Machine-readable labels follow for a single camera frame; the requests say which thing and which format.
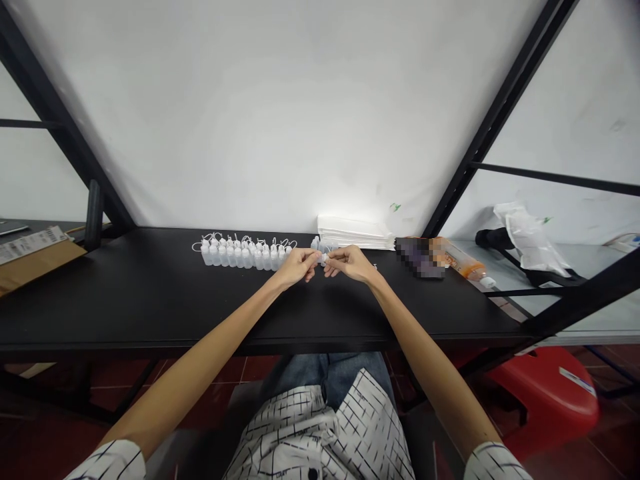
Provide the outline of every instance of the shirt sleeve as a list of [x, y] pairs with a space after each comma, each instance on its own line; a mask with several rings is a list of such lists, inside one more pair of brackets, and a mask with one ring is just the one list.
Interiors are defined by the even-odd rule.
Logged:
[[93, 452], [65, 480], [142, 480], [145, 460], [129, 440], [114, 440]]
[[532, 480], [502, 443], [485, 442], [467, 462], [464, 480]]

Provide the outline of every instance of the white bottle cap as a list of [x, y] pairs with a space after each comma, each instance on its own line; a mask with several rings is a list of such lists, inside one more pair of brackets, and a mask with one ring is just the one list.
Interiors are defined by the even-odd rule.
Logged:
[[480, 279], [480, 285], [482, 285], [484, 288], [494, 288], [495, 280], [491, 277], [484, 277]]

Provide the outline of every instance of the orange bottle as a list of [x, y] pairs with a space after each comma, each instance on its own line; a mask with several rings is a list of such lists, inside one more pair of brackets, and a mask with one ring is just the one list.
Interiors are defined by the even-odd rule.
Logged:
[[487, 269], [482, 262], [464, 253], [449, 240], [438, 237], [440, 246], [445, 251], [445, 260], [467, 280], [480, 282], [485, 288], [494, 288], [495, 280], [487, 276]]

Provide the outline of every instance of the jeans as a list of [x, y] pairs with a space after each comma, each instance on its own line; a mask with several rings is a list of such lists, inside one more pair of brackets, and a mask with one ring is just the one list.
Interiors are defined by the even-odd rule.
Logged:
[[391, 379], [380, 352], [283, 356], [264, 380], [260, 402], [296, 387], [320, 385], [326, 404], [338, 410], [361, 368], [369, 372], [395, 405]]

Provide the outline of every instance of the white cloth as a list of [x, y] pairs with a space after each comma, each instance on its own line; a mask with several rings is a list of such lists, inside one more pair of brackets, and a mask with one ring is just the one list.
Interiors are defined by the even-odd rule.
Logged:
[[[96, 450], [67, 480], [138, 480], [144, 475], [140, 450], [118, 440]], [[318, 385], [294, 388], [260, 408], [243, 431], [225, 478], [274, 477], [414, 478], [398, 415], [365, 369], [336, 412], [326, 406]], [[465, 479], [530, 476], [504, 445], [484, 443], [469, 459]]]

